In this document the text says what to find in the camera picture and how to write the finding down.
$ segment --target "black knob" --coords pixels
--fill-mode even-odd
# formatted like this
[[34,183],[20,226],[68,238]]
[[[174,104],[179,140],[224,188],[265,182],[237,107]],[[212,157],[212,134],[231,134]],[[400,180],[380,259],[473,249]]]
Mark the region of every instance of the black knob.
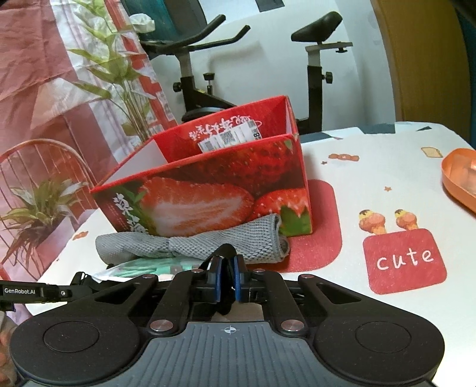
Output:
[[205,78],[206,81],[213,81],[215,79],[215,73],[206,72],[205,74],[203,74],[203,78]]
[[334,77],[330,71],[326,72],[326,75],[322,76],[322,79],[326,81],[326,83],[331,84],[334,80]]
[[182,91],[182,84],[180,82],[175,82],[173,84],[172,88],[174,89],[174,91],[176,93],[181,92]]

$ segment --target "orange tray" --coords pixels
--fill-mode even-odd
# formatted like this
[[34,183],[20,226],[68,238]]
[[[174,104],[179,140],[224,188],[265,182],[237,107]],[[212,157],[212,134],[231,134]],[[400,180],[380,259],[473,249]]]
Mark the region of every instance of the orange tray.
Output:
[[458,181],[462,181],[463,174],[467,174],[467,168],[455,162],[455,158],[457,159],[459,156],[470,160],[471,169],[476,168],[476,151],[474,149],[455,149],[441,163],[443,185],[451,196],[476,213],[476,195],[471,194],[458,184]]

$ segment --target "gray ribbed panel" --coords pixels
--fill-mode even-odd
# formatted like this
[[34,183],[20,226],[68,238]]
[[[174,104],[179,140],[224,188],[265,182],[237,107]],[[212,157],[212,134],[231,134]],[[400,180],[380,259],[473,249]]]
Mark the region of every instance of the gray ribbed panel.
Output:
[[[225,331],[230,326],[236,329],[232,334]],[[35,382],[24,386],[42,387]],[[137,363],[97,387],[357,385],[324,368],[304,340],[282,337],[267,322],[259,322],[189,323],[178,336],[151,340]]]

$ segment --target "cardboard box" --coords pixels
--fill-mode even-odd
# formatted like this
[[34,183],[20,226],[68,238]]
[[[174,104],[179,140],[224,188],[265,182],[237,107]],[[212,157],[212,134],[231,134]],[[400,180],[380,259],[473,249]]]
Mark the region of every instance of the cardboard box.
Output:
[[161,132],[91,193],[117,231],[190,236],[279,213],[310,234],[296,120],[287,97],[249,103]]

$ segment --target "rolled gray towel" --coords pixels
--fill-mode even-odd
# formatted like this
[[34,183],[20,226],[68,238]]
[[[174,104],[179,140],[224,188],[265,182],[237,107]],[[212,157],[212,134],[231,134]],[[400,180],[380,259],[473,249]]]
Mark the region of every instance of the rolled gray towel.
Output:
[[139,257],[169,258],[189,256],[205,260],[218,247],[230,243],[247,264],[281,262],[289,254],[289,243],[279,233],[281,218],[271,214],[220,231],[165,238],[142,233],[114,233],[96,238],[103,262],[119,265]]

